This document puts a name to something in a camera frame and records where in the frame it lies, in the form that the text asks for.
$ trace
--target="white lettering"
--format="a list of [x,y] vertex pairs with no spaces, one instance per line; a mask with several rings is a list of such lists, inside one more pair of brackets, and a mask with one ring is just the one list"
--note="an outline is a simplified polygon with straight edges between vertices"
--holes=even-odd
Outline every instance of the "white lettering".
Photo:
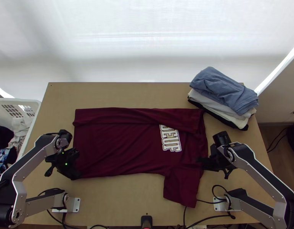
[[178,130],[164,125],[159,125],[159,127],[161,130],[163,150],[170,150],[171,152],[182,151]]

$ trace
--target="stack of folded clothes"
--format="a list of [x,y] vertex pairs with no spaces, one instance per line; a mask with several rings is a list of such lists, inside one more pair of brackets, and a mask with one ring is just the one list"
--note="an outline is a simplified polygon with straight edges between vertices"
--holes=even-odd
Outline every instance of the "stack of folded clothes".
[[258,106],[258,97],[253,90],[213,67],[207,67],[197,74],[190,87],[190,103],[232,128],[242,131],[248,129],[247,122]]

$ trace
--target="wooden table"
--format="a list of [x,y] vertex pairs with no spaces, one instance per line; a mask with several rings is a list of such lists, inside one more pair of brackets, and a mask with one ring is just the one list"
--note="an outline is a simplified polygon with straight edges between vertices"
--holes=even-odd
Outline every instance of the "wooden table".
[[[60,129],[73,134],[72,122],[77,108],[196,108],[187,102],[189,90],[189,83],[49,83],[27,150],[42,134]],[[256,158],[272,170],[255,116],[249,120],[248,131],[232,129],[208,114],[204,115],[204,121],[209,146],[214,134],[226,130],[232,141],[248,144]],[[140,217],[146,213],[153,217],[154,225],[183,224],[184,206],[163,198],[164,177],[161,175],[133,174],[71,181],[56,170],[51,177],[45,177],[49,167],[48,163],[42,162],[25,180],[28,197],[54,187],[65,189],[72,197],[80,197],[80,211],[67,215],[69,224],[138,226]],[[197,198],[211,202],[211,188],[215,184],[227,190],[244,188],[251,197],[273,206],[274,200],[243,170],[233,171],[228,180],[224,179],[222,171],[205,171]],[[223,191],[218,189],[216,193],[220,195]],[[212,205],[198,202],[196,208],[187,209],[186,224],[217,214],[221,213],[214,211]],[[257,222],[244,212],[233,214],[235,220],[224,217],[202,224]],[[46,211],[26,218],[24,223],[57,224]]]

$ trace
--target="laundry basket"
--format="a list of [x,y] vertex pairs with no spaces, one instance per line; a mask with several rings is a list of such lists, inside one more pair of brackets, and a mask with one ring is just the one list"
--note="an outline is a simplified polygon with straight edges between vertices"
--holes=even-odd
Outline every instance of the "laundry basket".
[[30,138],[31,130],[35,124],[41,102],[38,100],[19,98],[0,98],[0,126],[12,130],[12,120],[17,118],[32,119],[30,128],[19,151],[18,160],[23,156]]

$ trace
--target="maroon t-shirt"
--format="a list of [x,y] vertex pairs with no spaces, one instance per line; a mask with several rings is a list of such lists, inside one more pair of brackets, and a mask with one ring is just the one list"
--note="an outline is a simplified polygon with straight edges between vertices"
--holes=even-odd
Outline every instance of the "maroon t-shirt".
[[164,198],[196,206],[207,156],[200,109],[77,109],[74,147],[83,178],[156,173],[165,176]]

